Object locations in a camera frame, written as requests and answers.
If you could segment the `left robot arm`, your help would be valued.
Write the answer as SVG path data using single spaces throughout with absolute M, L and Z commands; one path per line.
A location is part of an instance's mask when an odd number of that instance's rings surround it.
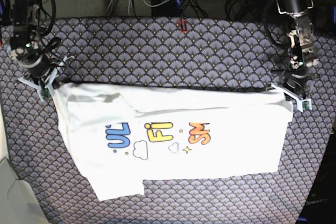
M 290 40 L 288 48 L 288 66 L 280 72 L 283 87 L 296 99 L 306 102 L 312 80 L 309 69 L 318 65 L 319 60 L 313 44 L 313 24 L 309 10 L 313 9 L 313 0 L 275 0 L 278 13 L 290 16 L 294 28 L 287 33 Z

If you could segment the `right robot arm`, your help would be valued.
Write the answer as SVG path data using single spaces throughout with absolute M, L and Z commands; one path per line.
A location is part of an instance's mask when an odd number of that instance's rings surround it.
M 9 40 L 8 55 L 27 72 L 27 76 L 19 81 L 41 95 L 52 95 L 59 87 L 59 69 L 67 64 L 67 57 L 56 55 L 61 44 L 59 37 L 44 42 L 56 21 L 56 2 L 14 0 L 10 11 L 13 35 Z

